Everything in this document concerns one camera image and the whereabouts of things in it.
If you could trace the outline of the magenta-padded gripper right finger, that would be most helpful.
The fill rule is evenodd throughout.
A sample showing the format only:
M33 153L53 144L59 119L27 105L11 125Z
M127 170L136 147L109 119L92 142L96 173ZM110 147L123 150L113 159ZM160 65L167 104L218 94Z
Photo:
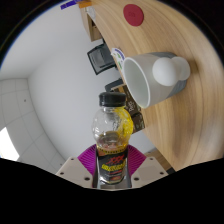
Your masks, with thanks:
M134 146L128 146L127 169L132 188L140 188L167 176L155 157L146 157Z

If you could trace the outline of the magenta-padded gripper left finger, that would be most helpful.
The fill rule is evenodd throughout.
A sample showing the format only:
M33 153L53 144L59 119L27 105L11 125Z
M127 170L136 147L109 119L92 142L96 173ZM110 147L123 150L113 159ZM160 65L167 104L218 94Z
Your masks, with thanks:
M93 187L96 171L96 146L92 145L78 157L69 157L56 175L81 187Z

